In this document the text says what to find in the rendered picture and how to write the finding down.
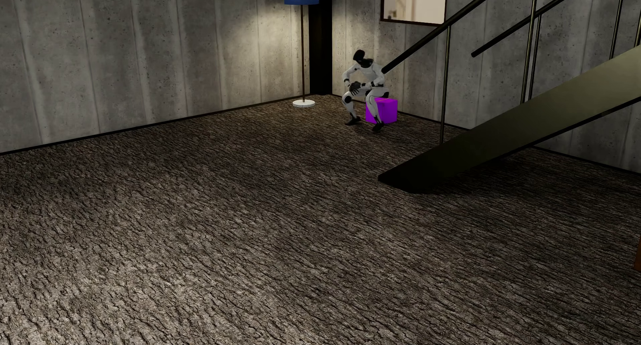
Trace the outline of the dark sloped staircase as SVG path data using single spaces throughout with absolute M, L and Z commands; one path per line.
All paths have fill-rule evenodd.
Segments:
M 405 161 L 380 174 L 378 180 L 407 193 L 427 193 L 458 173 L 639 101 L 641 46 Z

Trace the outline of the dark staircase with railing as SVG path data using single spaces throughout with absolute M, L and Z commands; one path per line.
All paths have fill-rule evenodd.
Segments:
M 418 42 L 416 42 L 413 46 L 411 46 L 409 49 L 405 50 L 402 54 L 398 55 L 395 59 L 393 59 L 391 62 L 386 64 L 382 68 L 382 73 L 386 74 L 389 71 L 391 71 L 393 68 L 398 66 L 400 63 L 404 62 L 405 59 L 410 57 L 412 54 L 414 54 L 416 51 L 418 51 L 421 47 L 425 46 L 427 43 L 432 41 L 433 39 L 437 38 L 439 34 L 441 34 L 443 31 L 447 31 L 448 33 L 451 32 L 451 27 L 453 24 L 457 23 L 460 21 L 463 17 L 465 17 L 468 13 L 472 12 L 475 8 L 477 8 L 479 5 L 484 3 L 487 0 L 472 0 L 470 3 L 465 5 L 462 9 L 460 9 L 457 13 L 453 14 L 449 18 L 446 18 L 443 23 L 439 24 L 436 29 L 432 30 L 430 33 L 428 33 L 426 36 L 421 38 Z M 537 0 L 532 0 L 532 8 L 531 8 L 531 14 L 530 16 L 524 18 L 523 20 L 517 22 L 514 24 L 512 27 L 509 29 L 503 31 L 499 35 L 496 35 L 492 40 L 489 40 L 487 43 L 485 43 L 483 46 L 478 47 L 476 50 L 474 50 L 471 53 L 471 56 L 475 57 L 479 54 L 482 54 L 484 51 L 487 49 L 491 48 L 492 46 L 496 45 L 497 43 L 501 42 L 505 38 L 509 37 L 512 33 L 516 32 L 517 30 L 520 30 L 523 26 L 528 25 L 529 26 L 529 32 L 528 32 L 528 44 L 527 44 L 527 53 L 526 53 L 526 60 L 525 60 L 525 75 L 528 75 L 529 71 L 529 56 L 530 56 L 530 51 L 531 51 L 531 46 L 532 46 L 532 31 L 533 31 L 533 23 L 534 21 L 540 21 L 541 17 L 543 14 L 549 12 L 549 10 L 553 9 L 560 3 L 564 2 L 565 0 L 552 0 L 548 4 L 543 5 L 540 9 L 536 9 L 536 2 Z M 579 120 L 570 120 L 568 121 L 568 126 L 564 128 L 560 128 L 554 133 L 549 133 L 547 136 L 540 137 L 536 139 L 533 142 L 528 143 L 528 146 L 531 145 L 536 145 L 540 142 L 543 142 L 545 140 L 549 140 L 550 138 L 560 135 L 562 133 L 565 133 L 566 131 L 572 130 L 574 128 L 578 128 L 579 126 L 582 126 L 584 124 L 587 124 L 589 122 L 592 122 L 593 120 L 596 120 L 600 117 L 604 117 L 605 115 L 608 115 L 610 113 L 613 113 L 618 110 L 622 110 L 623 108 L 632 105 L 634 102 L 629 101 L 623 104 L 620 104 L 618 106 L 614 106 L 612 108 L 606 107 L 604 111 L 602 112 L 597 112 L 595 115 L 592 115 L 591 117 L 588 117 L 586 119 L 583 119 L 581 121 Z

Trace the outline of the floor lamp with blue shade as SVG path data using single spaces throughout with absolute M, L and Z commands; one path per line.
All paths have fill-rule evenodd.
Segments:
M 306 99 L 306 76 L 305 76 L 305 21 L 304 21 L 304 7 L 309 5 L 318 5 L 320 0 L 284 0 L 285 5 L 295 5 L 300 7 L 300 57 L 301 57 L 301 92 L 302 98 L 293 101 L 293 106 L 296 108 L 309 108 L 315 105 L 312 100 Z

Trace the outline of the purple box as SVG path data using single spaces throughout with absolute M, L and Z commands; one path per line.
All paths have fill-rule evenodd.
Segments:
M 378 107 L 378 115 L 383 123 L 390 124 L 396 122 L 398 106 L 396 99 L 376 97 L 375 102 Z

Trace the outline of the dark framed wall mirror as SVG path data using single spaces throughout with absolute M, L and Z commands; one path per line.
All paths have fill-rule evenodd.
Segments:
M 447 0 L 381 0 L 381 21 L 437 26 L 446 8 Z

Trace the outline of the white humanoid robot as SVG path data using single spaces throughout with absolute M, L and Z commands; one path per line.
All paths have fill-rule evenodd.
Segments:
M 376 121 L 373 132 L 378 133 L 385 123 L 380 117 L 376 98 L 389 96 L 389 89 L 384 85 L 385 76 L 382 67 L 375 63 L 372 58 L 365 58 L 365 52 L 362 49 L 358 49 L 355 52 L 353 60 L 355 64 L 342 75 L 344 83 L 348 87 L 348 91 L 342 96 L 342 103 L 350 114 L 350 120 L 347 121 L 346 125 L 352 126 L 361 121 L 354 108 L 353 98 L 364 95 L 367 108 Z M 356 71 L 360 71 L 367 80 L 365 82 L 350 82 L 350 75 Z

